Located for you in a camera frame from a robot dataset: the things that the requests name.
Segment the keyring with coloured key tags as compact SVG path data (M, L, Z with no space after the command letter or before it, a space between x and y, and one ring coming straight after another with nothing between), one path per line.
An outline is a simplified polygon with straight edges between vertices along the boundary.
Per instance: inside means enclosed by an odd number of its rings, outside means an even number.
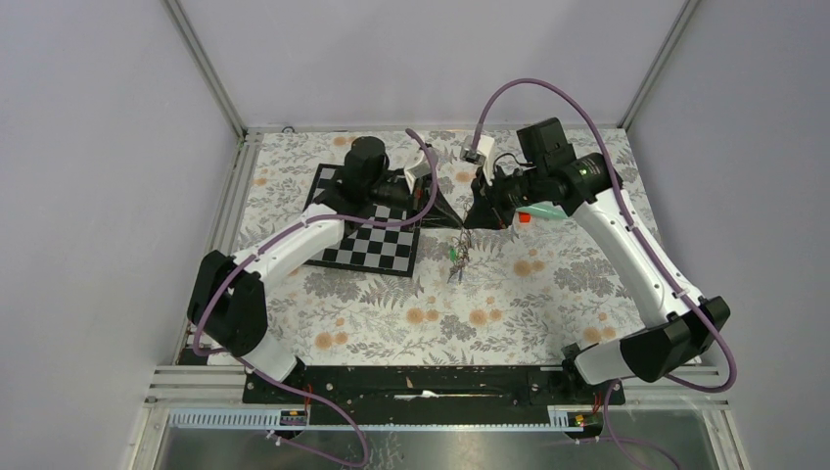
M458 283L462 281L464 269L469 263L471 248L471 233L468 229L461 228L459 233L451 239L449 258L452 265L449 268L447 282L453 279Z

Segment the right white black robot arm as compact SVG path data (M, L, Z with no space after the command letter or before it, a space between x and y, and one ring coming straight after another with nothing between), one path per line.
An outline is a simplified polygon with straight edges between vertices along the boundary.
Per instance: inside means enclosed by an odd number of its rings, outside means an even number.
M611 164L600 153L577 157L553 117L517 132L526 163L506 173L494 140L469 137L463 161L477 165L468 229L508 228L520 208L550 202L585 230L631 295L642 330L610 343L576 349L563 363L563 394L585 403L613 379L653 383L705 353L730 316L721 297L705 297L670 261L641 219Z

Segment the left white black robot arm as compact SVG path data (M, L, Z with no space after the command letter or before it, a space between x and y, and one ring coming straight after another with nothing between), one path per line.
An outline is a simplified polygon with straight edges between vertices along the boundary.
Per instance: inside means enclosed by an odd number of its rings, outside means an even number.
M214 250L201 261L186 310L195 334L208 334L217 353L266 378L278 401L297 399L304 379L298 357L269 330L268 289L365 225L398 229L438 214L438 157L415 131L407 133L419 146L409 164L392 169L381 139L358 137L294 222L234 255Z

